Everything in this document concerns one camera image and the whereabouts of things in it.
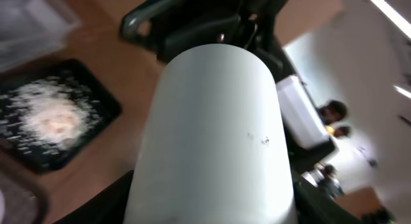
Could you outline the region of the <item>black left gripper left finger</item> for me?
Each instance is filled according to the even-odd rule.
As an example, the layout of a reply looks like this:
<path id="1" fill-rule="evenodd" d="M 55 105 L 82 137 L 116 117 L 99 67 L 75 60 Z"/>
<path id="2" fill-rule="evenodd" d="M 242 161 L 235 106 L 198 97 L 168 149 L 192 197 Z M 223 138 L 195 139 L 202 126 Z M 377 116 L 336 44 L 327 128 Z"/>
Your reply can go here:
<path id="1" fill-rule="evenodd" d="M 134 171 L 130 170 L 94 198 L 55 224 L 122 224 Z"/>

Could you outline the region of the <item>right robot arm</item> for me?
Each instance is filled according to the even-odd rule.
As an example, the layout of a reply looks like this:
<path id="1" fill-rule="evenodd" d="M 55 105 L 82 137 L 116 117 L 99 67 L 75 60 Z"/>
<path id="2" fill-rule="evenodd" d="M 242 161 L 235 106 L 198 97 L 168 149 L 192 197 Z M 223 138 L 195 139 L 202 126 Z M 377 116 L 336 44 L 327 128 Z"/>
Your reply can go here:
<path id="1" fill-rule="evenodd" d="M 146 0 L 120 37 L 166 66 L 125 223 L 357 223 L 292 171 L 271 45 L 288 0 Z"/>

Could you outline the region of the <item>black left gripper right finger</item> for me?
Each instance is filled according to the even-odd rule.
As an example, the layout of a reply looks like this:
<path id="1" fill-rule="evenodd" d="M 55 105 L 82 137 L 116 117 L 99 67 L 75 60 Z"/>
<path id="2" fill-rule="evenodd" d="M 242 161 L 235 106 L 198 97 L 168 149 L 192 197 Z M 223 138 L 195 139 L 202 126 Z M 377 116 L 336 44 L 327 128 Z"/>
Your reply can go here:
<path id="1" fill-rule="evenodd" d="M 291 169 L 298 224 L 362 224 Z"/>

